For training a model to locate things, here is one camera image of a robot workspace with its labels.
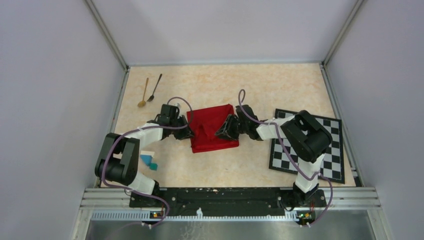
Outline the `red cloth napkin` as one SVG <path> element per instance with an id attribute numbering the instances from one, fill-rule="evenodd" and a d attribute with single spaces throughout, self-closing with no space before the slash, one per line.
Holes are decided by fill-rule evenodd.
<path id="1" fill-rule="evenodd" d="M 215 136 L 228 115 L 233 113 L 231 104 L 187 111 L 189 127 L 194 132 L 194 137 L 190 139 L 192 152 L 196 154 L 238 147 L 240 143 L 237 140 Z"/>

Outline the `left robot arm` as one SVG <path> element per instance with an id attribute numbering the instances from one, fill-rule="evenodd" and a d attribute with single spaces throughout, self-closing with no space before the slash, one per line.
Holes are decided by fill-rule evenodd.
<path id="1" fill-rule="evenodd" d="M 94 173 L 101 180 L 119 183 L 127 190 L 141 193 L 141 200 L 149 207 L 160 202 L 155 190 L 156 181 L 138 171 L 141 150 L 170 135 L 177 140 L 194 137 L 193 130 L 180 108 L 163 104 L 155 119 L 127 134 L 108 133 L 105 136 Z"/>

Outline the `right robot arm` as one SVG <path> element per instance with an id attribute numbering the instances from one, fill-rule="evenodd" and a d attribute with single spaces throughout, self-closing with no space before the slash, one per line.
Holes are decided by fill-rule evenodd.
<path id="1" fill-rule="evenodd" d="M 299 206 L 307 206 L 314 198 L 321 174 L 321 164 L 332 136 L 308 111 L 301 110 L 286 118 L 259 120 L 249 105 L 239 105 L 235 114 L 229 114 L 215 136 L 236 141 L 241 134 L 252 140 L 276 139 L 280 144 L 287 140 L 290 149 L 297 155 L 294 161 L 287 147 L 282 150 L 297 170 L 293 184 L 293 200 Z"/>

